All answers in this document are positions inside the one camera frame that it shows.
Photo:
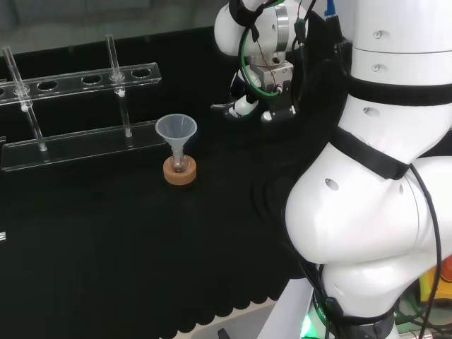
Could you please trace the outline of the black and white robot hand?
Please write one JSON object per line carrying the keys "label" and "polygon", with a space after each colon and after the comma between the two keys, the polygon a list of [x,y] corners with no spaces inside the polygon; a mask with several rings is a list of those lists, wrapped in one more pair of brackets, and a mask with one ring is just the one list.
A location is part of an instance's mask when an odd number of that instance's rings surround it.
{"label": "black and white robot hand", "polygon": [[278,123],[295,117],[297,112],[292,104],[291,63],[286,61],[269,67],[250,65],[246,69],[254,85],[267,93],[277,92],[278,95],[268,99],[254,97],[246,88],[241,72],[237,71],[230,84],[230,101],[212,104],[212,112],[222,114],[232,121],[259,115],[264,124]]}

